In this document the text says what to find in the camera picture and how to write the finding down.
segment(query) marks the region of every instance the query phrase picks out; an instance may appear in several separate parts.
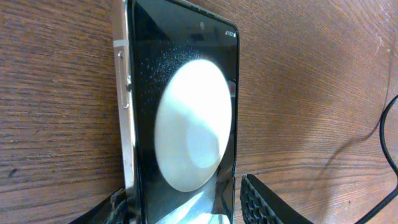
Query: smartphone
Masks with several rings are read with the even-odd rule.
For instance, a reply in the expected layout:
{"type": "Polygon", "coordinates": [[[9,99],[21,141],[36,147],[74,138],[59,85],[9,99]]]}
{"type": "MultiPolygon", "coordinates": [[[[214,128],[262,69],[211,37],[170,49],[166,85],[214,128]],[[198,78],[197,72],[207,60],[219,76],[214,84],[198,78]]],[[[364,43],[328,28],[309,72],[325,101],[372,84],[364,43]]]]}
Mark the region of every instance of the smartphone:
{"type": "MultiPolygon", "coordinates": [[[[139,217],[136,221],[232,223],[239,86],[237,27],[212,12],[176,0],[115,0],[112,21],[124,181],[139,217]],[[184,102],[212,117],[209,127],[214,130],[219,121],[227,120],[222,139],[216,134],[215,140],[209,137],[207,141],[197,130],[186,134],[185,126],[177,125],[180,120],[161,118],[162,111],[170,109],[166,95],[177,83],[177,74],[188,67],[185,88],[175,97],[182,99],[187,95],[184,91],[195,93],[197,98],[185,97],[184,102]],[[192,146],[191,154],[184,151],[186,142],[176,143],[179,138],[190,139],[187,147],[192,146]],[[213,144],[206,142],[215,142],[220,148],[211,164],[213,151],[208,149],[213,144]],[[193,172],[192,167],[200,169],[193,172]]],[[[191,119],[195,113],[187,114],[191,119]]]]}

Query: phone screen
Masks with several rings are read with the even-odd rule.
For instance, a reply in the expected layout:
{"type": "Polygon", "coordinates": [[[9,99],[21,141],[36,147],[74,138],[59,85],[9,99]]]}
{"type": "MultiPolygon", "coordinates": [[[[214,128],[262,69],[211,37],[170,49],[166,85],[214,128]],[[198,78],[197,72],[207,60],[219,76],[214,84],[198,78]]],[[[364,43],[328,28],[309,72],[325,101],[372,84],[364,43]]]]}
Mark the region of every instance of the phone screen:
{"type": "Polygon", "coordinates": [[[225,218],[232,223],[238,79],[236,31],[224,22],[165,0],[137,0],[130,15],[134,23],[132,85],[144,218],[147,223],[188,223],[199,219],[200,223],[213,219],[226,223],[225,218]],[[161,97],[173,75],[196,59],[213,62],[224,75],[231,93],[231,132],[211,178],[199,189],[181,192],[170,186],[159,170],[155,120],[161,97]]]}

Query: cable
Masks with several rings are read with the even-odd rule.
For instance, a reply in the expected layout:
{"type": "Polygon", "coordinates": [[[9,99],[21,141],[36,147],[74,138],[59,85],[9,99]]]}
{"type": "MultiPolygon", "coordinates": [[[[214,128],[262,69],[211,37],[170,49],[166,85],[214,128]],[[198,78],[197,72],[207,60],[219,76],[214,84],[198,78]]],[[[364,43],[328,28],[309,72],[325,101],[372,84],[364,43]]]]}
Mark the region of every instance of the cable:
{"type": "MultiPolygon", "coordinates": [[[[379,128],[379,135],[380,135],[380,145],[381,149],[383,150],[384,156],[387,159],[387,162],[390,164],[392,170],[396,173],[396,176],[398,178],[398,169],[394,161],[392,160],[390,154],[388,153],[388,149],[386,146],[386,139],[384,137],[384,124],[386,123],[386,118],[388,115],[388,112],[394,106],[394,104],[398,101],[398,95],[394,97],[390,101],[390,103],[387,105],[385,110],[383,111],[381,118],[380,118],[380,128],[379,128]]],[[[360,220],[358,220],[355,224],[363,224],[369,221],[371,218],[373,218],[377,213],[379,213],[388,203],[392,201],[396,196],[398,195],[398,185],[397,187],[386,197],[384,198],[381,202],[379,202],[372,210],[370,210],[364,217],[362,217],[360,220]]]]}

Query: wooden surface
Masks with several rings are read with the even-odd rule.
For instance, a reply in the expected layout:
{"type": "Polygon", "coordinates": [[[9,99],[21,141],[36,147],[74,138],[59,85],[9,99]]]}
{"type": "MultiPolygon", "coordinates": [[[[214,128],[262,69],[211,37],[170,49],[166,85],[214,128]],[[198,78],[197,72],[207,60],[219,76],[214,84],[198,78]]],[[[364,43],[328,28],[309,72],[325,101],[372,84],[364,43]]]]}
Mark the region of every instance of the wooden surface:
{"type": "MultiPolygon", "coordinates": [[[[364,138],[389,76],[398,94],[398,3],[193,2],[240,31],[236,223],[244,173],[315,223],[353,223],[396,186],[377,132],[364,138]]],[[[69,222],[123,186],[110,9],[0,2],[0,223],[69,222]]]]}

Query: volume button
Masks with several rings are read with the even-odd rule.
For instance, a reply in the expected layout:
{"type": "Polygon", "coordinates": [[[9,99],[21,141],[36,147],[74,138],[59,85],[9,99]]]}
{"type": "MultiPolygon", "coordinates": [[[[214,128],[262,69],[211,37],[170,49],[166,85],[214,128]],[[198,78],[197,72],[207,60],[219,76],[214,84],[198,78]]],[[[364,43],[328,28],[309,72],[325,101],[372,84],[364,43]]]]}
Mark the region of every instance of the volume button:
{"type": "Polygon", "coordinates": [[[118,69],[119,69],[119,88],[121,90],[120,100],[122,102],[123,108],[129,108],[129,97],[127,91],[128,80],[127,79],[127,70],[126,70],[126,63],[125,63],[125,56],[124,52],[120,51],[118,53],[118,69]]]}

